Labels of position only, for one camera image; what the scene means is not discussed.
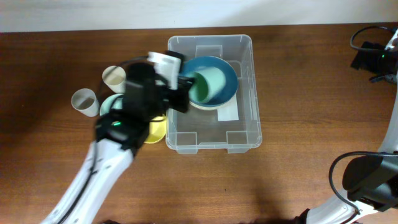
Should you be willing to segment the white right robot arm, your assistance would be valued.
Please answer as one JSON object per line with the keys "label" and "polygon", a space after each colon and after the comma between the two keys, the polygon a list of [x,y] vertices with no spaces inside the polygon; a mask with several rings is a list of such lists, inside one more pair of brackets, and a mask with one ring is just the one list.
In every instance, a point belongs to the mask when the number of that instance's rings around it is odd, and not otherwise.
{"label": "white right robot arm", "polygon": [[[337,190],[334,168],[349,156],[355,158],[343,174],[343,189]],[[305,210],[294,223],[354,223],[366,215],[397,208],[397,103],[378,151],[340,155],[332,162],[328,178],[334,196],[319,207]]]}

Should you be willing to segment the grey cup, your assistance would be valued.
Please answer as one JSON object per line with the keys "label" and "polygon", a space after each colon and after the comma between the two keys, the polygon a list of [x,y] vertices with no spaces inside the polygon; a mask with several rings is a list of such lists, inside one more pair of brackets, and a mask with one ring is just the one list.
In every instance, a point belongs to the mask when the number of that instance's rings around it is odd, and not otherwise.
{"label": "grey cup", "polygon": [[71,98],[71,104],[75,110],[88,117],[95,117],[100,111],[100,104],[94,91],[88,88],[76,91]]}

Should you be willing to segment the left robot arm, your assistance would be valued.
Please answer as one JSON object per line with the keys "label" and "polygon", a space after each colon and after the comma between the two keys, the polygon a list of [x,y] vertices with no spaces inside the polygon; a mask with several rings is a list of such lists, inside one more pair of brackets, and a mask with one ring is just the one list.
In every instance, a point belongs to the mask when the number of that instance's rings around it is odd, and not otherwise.
{"label": "left robot arm", "polygon": [[155,117],[174,109],[185,113],[194,78],[184,78],[185,56],[149,52],[120,63],[127,70],[125,91],[95,123],[95,138],[73,182],[44,223],[91,223],[107,194],[132,164]]}

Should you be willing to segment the blue bowl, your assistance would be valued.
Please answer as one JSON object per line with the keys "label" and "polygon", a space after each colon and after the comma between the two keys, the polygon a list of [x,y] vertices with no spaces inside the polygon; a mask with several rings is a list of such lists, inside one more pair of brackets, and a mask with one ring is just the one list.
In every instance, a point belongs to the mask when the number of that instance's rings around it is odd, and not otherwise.
{"label": "blue bowl", "polygon": [[188,73],[200,70],[206,67],[216,67],[220,69],[226,77],[225,87],[209,102],[197,103],[199,105],[220,105],[230,100],[237,92],[239,82],[238,76],[232,66],[225,60],[214,56],[203,56],[187,61],[183,67],[183,71],[179,76],[187,76]]}

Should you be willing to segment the beige bowl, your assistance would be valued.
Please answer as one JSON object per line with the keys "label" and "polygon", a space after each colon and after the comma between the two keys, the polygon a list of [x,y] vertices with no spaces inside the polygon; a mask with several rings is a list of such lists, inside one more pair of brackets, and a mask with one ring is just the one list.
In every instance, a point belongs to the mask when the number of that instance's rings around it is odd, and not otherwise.
{"label": "beige bowl", "polygon": [[228,100],[225,103],[222,103],[220,105],[199,105],[196,104],[192,101],[189,102],[190,106],[193,106],[194,108],[197,108],[199,110],[203,110],[203,111],[213,111],[213,110],[218,110],[221,108],[224,108],[226,106],[232,105],[233,103],[236,102],[236,95],[234,95],[230,100]]}

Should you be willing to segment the mint green cup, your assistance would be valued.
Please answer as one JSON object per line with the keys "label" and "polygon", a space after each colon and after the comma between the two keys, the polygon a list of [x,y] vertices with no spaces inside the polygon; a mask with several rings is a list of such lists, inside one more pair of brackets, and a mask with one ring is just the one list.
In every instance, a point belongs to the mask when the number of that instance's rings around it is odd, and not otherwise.
{"label": "mint green cup", "polygon": [[216,67],[206,67],[187,74],[194,78],[195,83],[189,91],[191,101],[207,103],[214,98],[226,85],[225,74]]}

